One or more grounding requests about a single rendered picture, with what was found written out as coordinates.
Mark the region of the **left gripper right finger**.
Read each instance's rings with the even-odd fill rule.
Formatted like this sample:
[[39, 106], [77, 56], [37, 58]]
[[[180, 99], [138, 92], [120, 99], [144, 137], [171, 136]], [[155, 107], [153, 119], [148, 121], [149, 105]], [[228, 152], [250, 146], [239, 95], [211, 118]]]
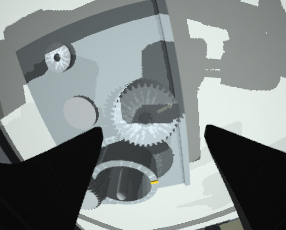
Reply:
[[286, 152], [209, 124], [204, 138], [244, 230], [286, 221]]

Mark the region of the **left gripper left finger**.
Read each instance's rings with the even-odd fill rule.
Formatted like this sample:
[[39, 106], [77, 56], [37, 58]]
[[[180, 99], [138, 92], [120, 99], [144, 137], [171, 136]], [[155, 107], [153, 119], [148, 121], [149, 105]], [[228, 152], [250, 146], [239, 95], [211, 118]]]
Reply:
[[0, 203], [29, 230], [74, 230], [102, 142], [94, 127], [20, 163], [0, 163]]

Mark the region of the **dark grey toothed gear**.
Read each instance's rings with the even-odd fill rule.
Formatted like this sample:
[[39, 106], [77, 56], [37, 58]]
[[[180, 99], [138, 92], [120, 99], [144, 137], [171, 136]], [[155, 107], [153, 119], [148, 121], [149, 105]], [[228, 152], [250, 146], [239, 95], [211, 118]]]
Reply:
[[179, 123], [177, 100], [162, 83], [152, 79], [130, 82], [120, 91], [113, 105], [114, 130], [135, 146], [162, 143], [171, 137]]

